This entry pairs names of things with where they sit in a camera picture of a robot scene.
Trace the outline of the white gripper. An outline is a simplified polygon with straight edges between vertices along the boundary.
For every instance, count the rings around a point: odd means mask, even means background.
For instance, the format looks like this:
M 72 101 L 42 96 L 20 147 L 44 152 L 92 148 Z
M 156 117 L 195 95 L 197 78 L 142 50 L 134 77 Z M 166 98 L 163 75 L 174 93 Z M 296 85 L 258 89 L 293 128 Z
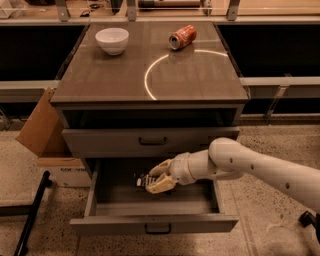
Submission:
M 145 189 L 151 194 L 158 194 L 173 189 L 176 183 L 180 185 L 195 183 L 196 180 L 189 169 L 189 156 L 190 153 L 182 153 L 152 168 L 149 172 L 152 176 L 146 178 Z

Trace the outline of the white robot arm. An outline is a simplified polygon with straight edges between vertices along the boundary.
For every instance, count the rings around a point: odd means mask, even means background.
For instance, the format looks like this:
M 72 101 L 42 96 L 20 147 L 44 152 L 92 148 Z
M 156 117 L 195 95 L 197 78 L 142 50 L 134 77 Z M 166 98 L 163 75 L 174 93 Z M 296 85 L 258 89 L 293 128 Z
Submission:
M 154 181 L 146 190 L 157 194 L 178 184 L 236 179 L 245 173 L 320 213 L 320 170 L 257 153 L 229 138 L 218 138 L 206 150 L 160 163 L 149 172 Z

